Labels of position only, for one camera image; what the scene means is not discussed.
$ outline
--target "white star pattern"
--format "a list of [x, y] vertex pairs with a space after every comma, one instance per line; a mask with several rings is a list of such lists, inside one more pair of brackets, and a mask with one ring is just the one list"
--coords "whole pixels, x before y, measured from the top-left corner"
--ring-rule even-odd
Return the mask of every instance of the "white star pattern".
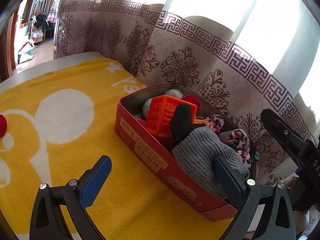
[[104, 69], [109, 70], [111, 73], [113, 73], [116, 70], [124, 70], [122, 65], [116, 65], [113, 62], [110, 62], [108, 67], [105, 67]]

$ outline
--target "floor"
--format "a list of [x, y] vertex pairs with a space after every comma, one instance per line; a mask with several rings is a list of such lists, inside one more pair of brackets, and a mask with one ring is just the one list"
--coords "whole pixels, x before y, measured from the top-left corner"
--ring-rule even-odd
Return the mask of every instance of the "floor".
[[53, 60], [53, 39], [35, 44], [39, 46], [32, 50], [33, 59], [17, 65], [14, 75], [23, 70]]

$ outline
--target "red plush ball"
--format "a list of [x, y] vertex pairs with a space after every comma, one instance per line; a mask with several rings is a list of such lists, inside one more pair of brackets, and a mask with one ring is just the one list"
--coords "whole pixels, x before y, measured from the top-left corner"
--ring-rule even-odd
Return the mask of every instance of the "red plush ball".
[[7, 120], [2, 114], [0, 114], [0, 137], [4, 136], [6, 131], [7, 131]]
[[146, 121], [140, 119], [140, 118], [136, 118], [136, 120], [143, 126], [146, 127]]
[[199, 111], [200, 111], [200, 102], [199, 102], [199, 100], [198, 100], [196, 97], [194, 97], [194, 96], [192, 96], [192, 95], [188, 95], [188, 96], [185, 96], [185, 97], [181, 98], [181, 100], [196, 105], [196, 106], [197, 106], [196, 114], [199, 113]]

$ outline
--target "orange plastic block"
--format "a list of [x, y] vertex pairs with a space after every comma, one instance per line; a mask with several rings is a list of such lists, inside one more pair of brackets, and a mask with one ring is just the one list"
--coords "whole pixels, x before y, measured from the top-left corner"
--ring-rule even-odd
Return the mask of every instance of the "orange plastic block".
[[193, 123], [196, 118], [196, 105], [168, 95], [163, 95], [151, 100], [146, 123], [147, 131], [155, 137], [171, 138], [170, 121], [173, 117], [174, 110], [179, 104], [188, 104], [191, 107]]
[[207, 120], [195, 119], [193, 123], [204, 123], [206, 126], [210, 126], [210, 123]]

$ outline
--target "sheer curtain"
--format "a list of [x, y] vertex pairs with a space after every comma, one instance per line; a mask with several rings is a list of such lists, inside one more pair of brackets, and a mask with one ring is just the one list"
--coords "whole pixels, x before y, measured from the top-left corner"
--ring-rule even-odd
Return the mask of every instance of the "sheer curtain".
[[97, 51], [146, 85], [193, 90], [248, 129], [259, 183], [296, 170], [263, 128], [263, 109], [318, 143], [320, 27], [301, 0], [61, 1], [57, 57]]

